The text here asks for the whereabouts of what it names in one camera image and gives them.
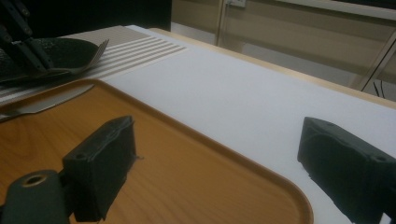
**knife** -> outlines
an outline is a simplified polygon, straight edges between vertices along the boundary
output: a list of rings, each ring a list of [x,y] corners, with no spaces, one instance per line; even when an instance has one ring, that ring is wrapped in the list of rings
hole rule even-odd
[[[21,106],[17,109],[5,113],[0,113],[0,122],[4,122],[9,119],[14,119],[21,115],[35,114],[43,110],[50,109],[56,105],[60,105],[66,101],[69,101],[75,97],[80,96],[82,93],[90,90],[93,86],[94,85],[91,84],[88,86],[86,85],[82,87],[75,87],[71,90],[63,91],[55,95],[52,95],[50,97],[47,97],[44,100],[34,102],[29,105]]]

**electrical outlet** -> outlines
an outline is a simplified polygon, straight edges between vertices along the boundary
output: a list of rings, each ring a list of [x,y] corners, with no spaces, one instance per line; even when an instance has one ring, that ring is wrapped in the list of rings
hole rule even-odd
[[[230,0],[230,5],[235,7],[246,7],[247,0]]]

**white table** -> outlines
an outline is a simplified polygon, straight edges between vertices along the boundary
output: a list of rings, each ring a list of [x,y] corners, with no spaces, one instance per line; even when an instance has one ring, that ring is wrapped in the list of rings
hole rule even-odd
[[[396,157],[394,103],[129,28],[188,50],[106,82],[291,180],[311,202],[315,223],[350,221],[297,162],[304,117],[337,124]]]

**wooden tray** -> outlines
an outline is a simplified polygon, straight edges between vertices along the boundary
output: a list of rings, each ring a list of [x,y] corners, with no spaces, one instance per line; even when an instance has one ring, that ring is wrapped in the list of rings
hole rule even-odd
[[[0,123],[0,203],[16,178],[61,171],[62,157],[103,123],[132,115],[144,159],[134,164],[104,223],[313,223],[308,200],[289,180],[98,80],[69,83],[0,111],[88,83],[95,87],[69,102]]]

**tray rim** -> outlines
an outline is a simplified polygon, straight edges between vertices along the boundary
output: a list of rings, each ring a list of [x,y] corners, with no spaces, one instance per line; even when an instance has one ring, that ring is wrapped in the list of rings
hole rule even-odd
[[[170,124],[178,130],[179,132],[183,132],[186,135],[188,135],[191,139],[194,139],[205,146],[209,147],[210,149],[214,150],[216,153],[221,154],[222,156],[226,157],[227,159],[231,160],[232,162],[235,162],[247,169],[249,169],[250,172],[254,173],[255,175],[259,175],[260,177],[266,178],[268,176],[271,177],[276,177],[276,178],[271,178],[271,182],[274,183],[275,185],[282,186],[283,189],[286,189],[287,192],[290,193],[290,196],[293,198],[295,202],[299,202],[301,204],[304,204],[305,208],[303,209],[302,207],[299,207],[301,209],[301,215],[304,217],[302,218],[303,220],[307,220],[308,222],[306,224],[313,224],[314,223],[314,213],[312,209],[312,205],[307,199],[306,195],[303,193],[303,191],[293,182],[288,180],[286,177],[266,168],[265,166],[247,158],[246,156],[242,155],[239,152],[236,152],[232,150],[229,147],[224,146],[222,143],[202,134],[199,133],[198,131],[195,131],[193,128],[187,126],[186,124],[171,118],[170,116],[164,114],[163,112],[155,109],[154,107],[145,104],[144,102],[141,102],[134,98],[133,96],[105,83],[102,80],[99,79],[92,79],[92,78],[84,78],[84,79],[78,79],[74,80],[65,84],[62,84],[57,87],[53,87],[32,95],[29,95],[28,97],[22,98],[18,101],[14,102],[9,102],[4,105],[0,105],[0,112],[2,111],[8,111],[14,108],[17,108],[22,105],[30,104],[32,101],[34,102],[35,100],[39,100],[40,98],[45,98],[46,96],[50,96],[52,93],[55,92],[61,92],[68,90],[69,88],[74,88],[77,86],[82,86],[82,85],[91,85],[93,84],[93,88],[99,87],[102,88],[106,91],[110,91],[111,94],[117,95],[117,97],[120,97],[122,100],[126,100],[129,103],[133,104],[134,106],[138,107],[138,109],[141,109],[143,111],[146,111],[149,113],[150,116],[155,116],[156,119],[160,119],[162,122]]]

